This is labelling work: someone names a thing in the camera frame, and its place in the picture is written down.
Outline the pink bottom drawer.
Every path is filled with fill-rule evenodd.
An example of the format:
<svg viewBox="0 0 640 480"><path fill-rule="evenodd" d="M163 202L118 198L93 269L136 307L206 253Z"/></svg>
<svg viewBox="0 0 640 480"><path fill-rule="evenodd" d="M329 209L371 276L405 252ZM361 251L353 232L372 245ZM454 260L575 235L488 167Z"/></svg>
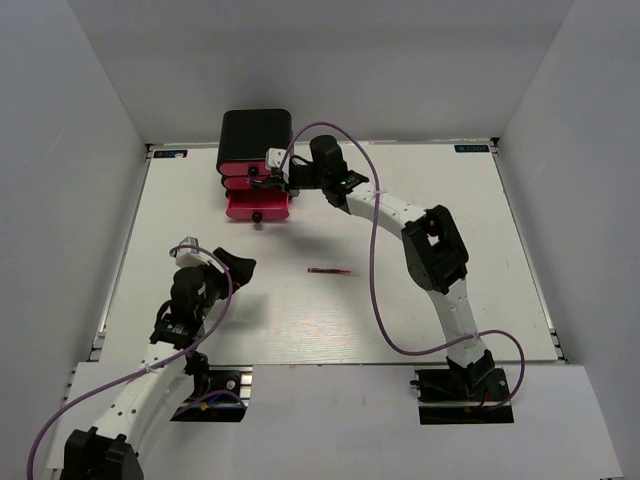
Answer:
<svg viewBox="0 0 640 480"><path fill-rule="evenodd" d="M226 215L235 221L283 221L289 217L289 195L279 190L231 191Z"/></svg>

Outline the pink drawer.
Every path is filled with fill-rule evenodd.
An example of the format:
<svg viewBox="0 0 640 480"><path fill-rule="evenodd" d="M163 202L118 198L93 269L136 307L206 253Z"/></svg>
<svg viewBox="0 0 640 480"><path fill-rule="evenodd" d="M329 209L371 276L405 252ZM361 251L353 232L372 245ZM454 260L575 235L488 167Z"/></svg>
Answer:
<svg viewBox="0 0 640 480"><path fill-rule="evenodd" d="M226 215L235 221L283 221L289 217L289 195L279 190L231 191Z"/></svg>
<svg viewBox="0 0 640 480"><path fill-rule="evenodd" d="M256 189L252 189L251 186L247 183L247 180L250 177L226 177L223 176L221 183L226 190L229 191L240 191L240 190L250 190L255 191Z"/></svg>
<svg viewBox="0 0 640 480"><path fill-rule="evenodd" d="M266 163L257 160L220 163L217 171L226 177L262 177L271 174Z"/></svg>

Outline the pink top drawer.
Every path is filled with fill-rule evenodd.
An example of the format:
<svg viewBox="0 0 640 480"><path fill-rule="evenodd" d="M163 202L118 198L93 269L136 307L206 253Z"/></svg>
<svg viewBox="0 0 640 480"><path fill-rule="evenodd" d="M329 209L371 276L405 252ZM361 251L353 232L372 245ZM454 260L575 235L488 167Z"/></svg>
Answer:
<svg viewBox="0 0 640 480"><path fill-rule="evenodd" d="M271 174L266 163L257 160L220 163L217 171L226 177L262 177Z"/></svg>

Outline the red pen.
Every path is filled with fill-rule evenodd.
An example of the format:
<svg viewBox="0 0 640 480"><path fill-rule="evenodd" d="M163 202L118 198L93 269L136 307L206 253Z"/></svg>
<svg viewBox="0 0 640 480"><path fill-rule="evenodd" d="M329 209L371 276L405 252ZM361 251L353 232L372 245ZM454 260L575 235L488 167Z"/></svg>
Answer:
<svg viewBox="0 0 640 480"><path fill-rule="evenodd" d="M311 274L322 274L322 275L343 275L343 276L357 276L357 273L351 269L340 269L340 268L318 268L318 267L308 267L307 272Z"/></svg>

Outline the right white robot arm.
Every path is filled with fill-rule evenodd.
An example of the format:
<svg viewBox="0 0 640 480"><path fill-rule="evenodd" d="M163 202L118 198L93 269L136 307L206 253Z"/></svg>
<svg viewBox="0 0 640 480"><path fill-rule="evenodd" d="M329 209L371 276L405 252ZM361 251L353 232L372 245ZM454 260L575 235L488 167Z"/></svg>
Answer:
<svg viewBox="0 0 640 480"><path fill-rule="evenodd" d="M250 179L255 189L279 189L288 195L319 190L333 207L371 221L401 241L408 273L427 293L444 337L453 390L472 399L488 385L492 354L479 333L467 290L469 254L447 208L424 209L386 193L376 172L350 169L337 139L320 135L309 144L311 160L294 162L288 148L269 146L264 164L269 175Z"/></svg>

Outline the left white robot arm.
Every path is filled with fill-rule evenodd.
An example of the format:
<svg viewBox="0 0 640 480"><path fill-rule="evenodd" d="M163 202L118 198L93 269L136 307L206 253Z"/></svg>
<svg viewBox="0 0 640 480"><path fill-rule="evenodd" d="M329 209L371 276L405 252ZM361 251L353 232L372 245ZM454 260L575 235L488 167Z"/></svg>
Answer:
<svg viewBox="0 0 640 480"><path fill-rule="evenodd" d="M223 395L237 406L238 393L214 389L211 367L198 346L214 332L205 320L254 274L256 261L217 248L212 252L187 238L170 251L177 271L168 300L158 309L139 368L116 381L121 391L87 429L76 429L64 445L64 479L141 479L143 459L172 419L204 400Z"/></svg>

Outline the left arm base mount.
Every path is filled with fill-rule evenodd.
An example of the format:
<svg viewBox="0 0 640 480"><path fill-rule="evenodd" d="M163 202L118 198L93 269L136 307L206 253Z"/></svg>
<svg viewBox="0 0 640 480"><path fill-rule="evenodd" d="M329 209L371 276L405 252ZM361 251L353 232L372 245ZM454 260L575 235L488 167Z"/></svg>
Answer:
<svg viewBox="0 0 640 480"><path fill-rule="evenodd" d="M193 393L174 414L174 422L239 423L249 406L253 368L216 366L202 353L187 361Z"/></svg>

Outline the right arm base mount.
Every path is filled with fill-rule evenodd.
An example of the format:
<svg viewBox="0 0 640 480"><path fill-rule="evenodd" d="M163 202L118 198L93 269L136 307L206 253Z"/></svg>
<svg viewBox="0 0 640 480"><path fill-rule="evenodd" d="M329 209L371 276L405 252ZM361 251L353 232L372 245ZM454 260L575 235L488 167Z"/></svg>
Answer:
<svg viewBox="0 0 640 480"><path fill-rule="evenodd" d="M421 425L513 424L510 394L502 368L496 368L472 390L449 369L416 370L409 382L417 394Z"/></svg>

